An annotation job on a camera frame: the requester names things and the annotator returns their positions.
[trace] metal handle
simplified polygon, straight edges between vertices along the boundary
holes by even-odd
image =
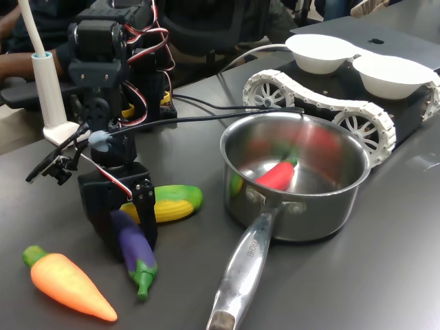
[[[269,249],[277,209],[265,210],[245,231],[215,295],[206,330],[236,330],[254,297]]]

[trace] white wheel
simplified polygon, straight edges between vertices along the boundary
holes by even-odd
[[[348,129],[370,152],[372,166],[382,163],[395,147],[395,127],[388,114],[363,111],[339,112],[333,122]]]
[[[264,70],[253,75],[243,90],[243,104],[264,107],[292,107],[294,97],[285,90],[291,78],[276,70]]]

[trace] orange carrot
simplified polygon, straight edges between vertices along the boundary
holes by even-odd
[[[59,303],[107,321],[116,321],[115,310],[105,300],[90,278],[66,256],[48,254],[37,245],[23,252],[32,282]]]

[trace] gray table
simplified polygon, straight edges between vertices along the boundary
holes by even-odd
[[[440,44],[439,13],[438,0],[403,0],[362,20]]]
[[[277,67],[272,55],[179,90],[218,105],[241,103],[254,73]],[[203,111],[176,102],[180,116]],[[351,218],[330,241],[274,242],[242,330],[389,330],[440,327],[440,166],[424,171],[421,154],[440,155],[437,118],[407,141],[361,189]],[[159,273],[144,303],[86,220],[76,180],[28,186],[24,177],[52,150],[47,142],[0,157],[0,323],[2,329],[205,329],[217,283],[243,233],[223,209],[219,138],[225,122],[180,124],[139,134],[140,161],[153,182],[194,184],[201,212],[159,228]],[[81,164],[81,173],[91,169]],[[119,315],[115,324],[70,311],[39,293],[21,261],[31,244],[60,252],[97,284]]]

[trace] paper bowl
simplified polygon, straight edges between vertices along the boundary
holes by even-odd
[[[419,63],[394,56],[361,56],[353,61],[353,67],[369,93],[388,100],[409,97],[435,74]]]
[[[311,74],[330,74],[356,55],[348,41],[321,34],[296,34],[286,40],[298,66]]]

